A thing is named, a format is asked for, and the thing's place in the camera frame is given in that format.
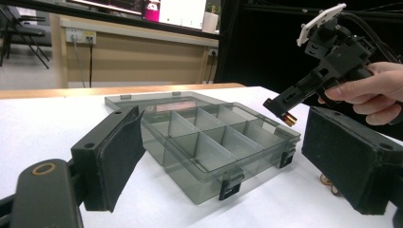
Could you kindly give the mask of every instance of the power socket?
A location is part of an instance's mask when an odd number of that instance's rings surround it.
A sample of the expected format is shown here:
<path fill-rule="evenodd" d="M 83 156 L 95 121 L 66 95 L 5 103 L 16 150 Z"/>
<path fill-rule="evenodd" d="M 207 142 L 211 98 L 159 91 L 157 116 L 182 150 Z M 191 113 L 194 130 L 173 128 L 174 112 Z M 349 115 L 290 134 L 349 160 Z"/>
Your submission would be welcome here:
<path fill-rule="evenodd" d="M 97 32 L 91 30 L 82 30 L 79 28 L 66 28 L 66 41 L 74 42 L 77 44 L 89 44 L 88 38 L 92 39 L 92 44 L 97 43 Z"/>
<path fill-rule="evenodd" d="M 209 47 L 208 55 L 212 56 L 213 52 L 215 52 L 215 56 L 219 56 L 219 49 L 217 47 Z"/>

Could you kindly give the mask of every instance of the gray plastic box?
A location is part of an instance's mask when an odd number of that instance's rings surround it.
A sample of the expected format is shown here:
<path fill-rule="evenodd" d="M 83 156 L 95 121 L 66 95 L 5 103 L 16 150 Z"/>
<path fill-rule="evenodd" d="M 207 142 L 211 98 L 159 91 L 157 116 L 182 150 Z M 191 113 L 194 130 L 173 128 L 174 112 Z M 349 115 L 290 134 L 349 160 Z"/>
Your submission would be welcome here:
<path fill-rule="evenodd" d="M 243 181 L 292 161 L 300 134 L 239 103 L 194 92 L 106 97 L 144 110 L 144 147 L 196 204 L 224 200 Z"/>

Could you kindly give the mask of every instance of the finger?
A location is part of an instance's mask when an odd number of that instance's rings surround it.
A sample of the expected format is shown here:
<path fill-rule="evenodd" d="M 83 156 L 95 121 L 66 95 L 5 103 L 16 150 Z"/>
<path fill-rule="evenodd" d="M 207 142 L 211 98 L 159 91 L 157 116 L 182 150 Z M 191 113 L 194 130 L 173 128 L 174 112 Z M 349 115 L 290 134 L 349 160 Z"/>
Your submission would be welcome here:
<path fill-rule="evenodd" d="M 352 98 L 350 100 L 347 100 L 346 103 L 350 103 L 353 105 L 359 105 L 359 104 L 364 104 L 373 99 L 374 97 L 378 96 L 377 94 L 365 94 L 361 95 L 355 98 Z"/>
<path fill-rule="evenodd" d="M 322 105 L 326 104 L 325 101 L 323 101 L 323 99 L 321 97 L 317 98 L 317 101 Z"/>
<path fill-rule="evenodd" d="M 368 93 L 391 95 L 395 99 L 400 99 L 398 92 L 400 92 L 402 80 L 401 75 L 396 74 L 396 71 L 387 71 L 366 79 L 337 85 L 327 89 L 325 94 L 335 101 L 352 100 Z"/>
<path fill-rule="evenodd" d="M 383 95 L 379 95 L 366 103 L 353 105 L 353 110 L 358 114 L 370 115 L 382 111 L 384 109 L 387 109 L 394 103 L 395 103 L 394 99 L 390 99 Z"/>
<path fill-rule="evenodd" d="M 377 62 L 365 66 L 372 74 L 378 74 L 390 70 L 403 70 L 403 65 L 390 62 Z"/>
<path fill-rule="evenodd" d="M 402 107 L 394 104 L 380 112 L 368 115 L 366 121 L 370 125 L 384 125 L 394 120 L 400 113 Z"/>

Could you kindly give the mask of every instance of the desk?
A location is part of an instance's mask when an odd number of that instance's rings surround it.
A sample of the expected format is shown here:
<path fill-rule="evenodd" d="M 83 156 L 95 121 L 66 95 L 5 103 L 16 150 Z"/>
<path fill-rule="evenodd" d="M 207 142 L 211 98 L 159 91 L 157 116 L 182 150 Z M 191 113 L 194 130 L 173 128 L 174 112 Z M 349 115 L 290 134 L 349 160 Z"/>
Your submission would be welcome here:
<path fill-rule="evenodd" d="M 202 88 L 196 91 L 226 102 L 242 103 L 277 120 L 261 105 L 277 94 L 263 87 L 177 88 Z M 146 88 L 133 87 L 132 93 L 150 92 L 142 89 Z M 112 112 L 104 97 L 116 92 L 106 89 L 104 94 L 93 96 L 0 100 L 0 199 L 15 192 L 18 175 L 28 166 L 47 159 L 68 161 L 71 146 Z M 320 183 L 320 172 L 301 155 L 308 110 L 304 104 L 292 110 L 298 118 L 293 129 L 301 133 L 293 162 L 279 171 L 271 168 L 243 182 L 240 191 L 229 199 L 218 201 L 215 197 L 195 205 L 145 153 L 114 213 L 87 212 L 84 205 L 80 207 L 85 227 L 393 227 L 395 207 L 391 203 L 384 216 L 362 216 L 347 200 L 334 197 Z"/>

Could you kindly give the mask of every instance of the screen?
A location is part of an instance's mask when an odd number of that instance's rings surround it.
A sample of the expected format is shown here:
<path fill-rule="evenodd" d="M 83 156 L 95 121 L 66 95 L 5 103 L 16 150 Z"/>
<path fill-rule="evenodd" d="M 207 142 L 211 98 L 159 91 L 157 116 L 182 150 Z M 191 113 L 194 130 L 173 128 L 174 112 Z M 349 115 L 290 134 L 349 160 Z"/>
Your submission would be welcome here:
<path fill-rule="evenodd" d="M 145 0 L 144 19 L 202 29 L 206 0 Z"/>
<path fill-rule="evenodd" d="M 94 7 L 142 15 L 143 0 L 70 0 Z"/>

